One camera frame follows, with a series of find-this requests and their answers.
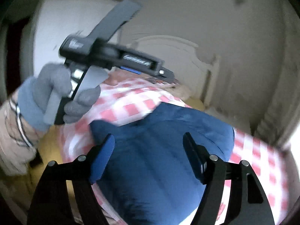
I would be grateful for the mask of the left forearm beige sleeve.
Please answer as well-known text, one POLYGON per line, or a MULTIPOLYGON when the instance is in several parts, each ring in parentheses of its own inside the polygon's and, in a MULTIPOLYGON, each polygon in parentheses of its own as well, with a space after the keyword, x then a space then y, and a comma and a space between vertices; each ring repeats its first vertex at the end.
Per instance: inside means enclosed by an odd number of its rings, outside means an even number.
POLYGON ((46 134, 33 128, 22 116, 15 91, 1 106, 1 170, 7 176, 24 175, 46 134))

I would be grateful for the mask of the grey gloved left hand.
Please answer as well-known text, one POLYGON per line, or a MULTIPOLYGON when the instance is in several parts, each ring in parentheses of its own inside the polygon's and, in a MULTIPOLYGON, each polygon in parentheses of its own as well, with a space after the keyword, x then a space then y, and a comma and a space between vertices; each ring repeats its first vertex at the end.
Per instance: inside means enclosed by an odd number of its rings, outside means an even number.
MULTIPOLYGON (((38 77, 28 78, 18 90, 20 114, 28 124, 38 131, 45 132, 54 125, 46 120, 45 114, 51 107, 51 117, 56 117, 61 99, 72 91, 71 72, 63 64, 46 64, 38 77)), ((63 107, 63 123, 79 121, 100 97, 101 88, 89 87, 79 93, 63 107)))

